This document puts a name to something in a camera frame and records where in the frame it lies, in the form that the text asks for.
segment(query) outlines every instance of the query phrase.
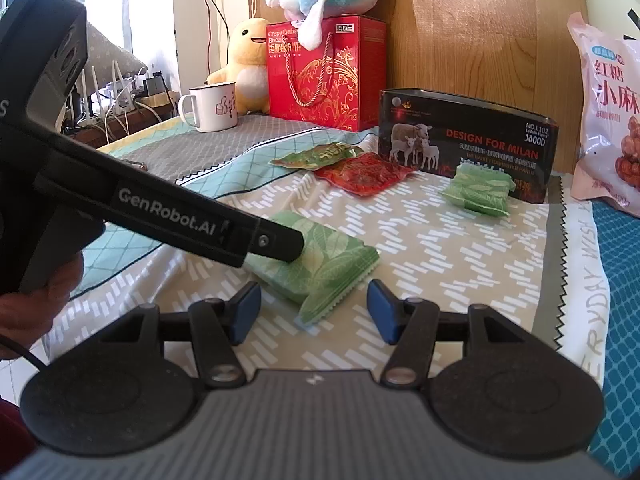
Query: green snack packet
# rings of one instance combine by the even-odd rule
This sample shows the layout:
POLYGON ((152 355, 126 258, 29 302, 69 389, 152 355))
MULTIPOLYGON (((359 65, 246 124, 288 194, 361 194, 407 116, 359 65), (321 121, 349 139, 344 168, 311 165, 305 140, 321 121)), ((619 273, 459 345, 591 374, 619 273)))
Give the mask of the green snack packet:
POLYGON ((380 259, 375 248, 361 240, 291 211, 276 213, 271 220, 302 232, 304 251, 290 264, 248 254, 244 266, 277 293, 299 304, 305 324, 326 316, 380 259))
POLYGON ((464 209, 508 216, 507 197, 514 189, 516 185, 508 174, 465 162, 458 166, 452 183, 441 195, 464 209))
POLYGON ((304 152, 289 153, 283 158, 274 158, 271 163, 283 168, 313 171, 335 164, 344 158, 354 158, 363 152, 364 150, 357 146, 351 146, 344 142, 332 142, 331 144, 320 144, 304 152))

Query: yellow dinosaur plush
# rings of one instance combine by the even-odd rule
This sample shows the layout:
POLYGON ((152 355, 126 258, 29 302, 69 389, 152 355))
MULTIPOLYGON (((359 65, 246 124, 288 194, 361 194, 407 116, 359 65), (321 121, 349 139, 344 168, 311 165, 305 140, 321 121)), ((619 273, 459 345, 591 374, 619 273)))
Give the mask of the yellow dinosaur plush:
POLYGON ((240 23, 229 41, 229 64, 207 77, 207 83, 236 82, 238 115, 269 113, 267 24, 262 18, 240 23))

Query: tiled floor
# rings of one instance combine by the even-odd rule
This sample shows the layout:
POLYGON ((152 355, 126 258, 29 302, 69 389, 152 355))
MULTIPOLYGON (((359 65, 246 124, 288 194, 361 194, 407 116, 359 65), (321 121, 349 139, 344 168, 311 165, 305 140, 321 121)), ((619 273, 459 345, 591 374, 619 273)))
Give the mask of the tiled floor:
MULTIPOLYGON (((49 362, 41 341, 31 347, 31 352, 45 364, 49 362)), ((0 361, 0 397, 18 404, 24 385, 35 375, 36 371, 36 368, 24 358, 15 361, 0 361)))

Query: red gift box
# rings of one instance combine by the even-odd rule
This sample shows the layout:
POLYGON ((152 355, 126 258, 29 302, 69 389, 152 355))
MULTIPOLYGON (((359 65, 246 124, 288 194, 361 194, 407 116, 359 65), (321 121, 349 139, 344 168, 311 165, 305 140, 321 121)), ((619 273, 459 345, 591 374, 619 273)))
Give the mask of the red gift box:
POLYGON ((386 25, 365 16, 322 22, 322 45, 305 50, 290 23, 267 26, 269 102, 281 119, 359 132, 378 124, 386 88, 386 25))

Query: blue logo label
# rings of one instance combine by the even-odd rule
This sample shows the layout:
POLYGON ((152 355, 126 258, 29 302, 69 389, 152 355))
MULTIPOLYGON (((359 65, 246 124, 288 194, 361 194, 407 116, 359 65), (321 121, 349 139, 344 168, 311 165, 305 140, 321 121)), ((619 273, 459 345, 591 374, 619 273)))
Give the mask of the blue logo label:
POLYGON ((616 60, 616 53, 613 52, 612 50, 609 50, 606 47, 603 46, 594 46, 591 51, 596 55, 596 56, 600 56, 600 57, 606 57, 607 59, 610 59, 612 61, 616 60))

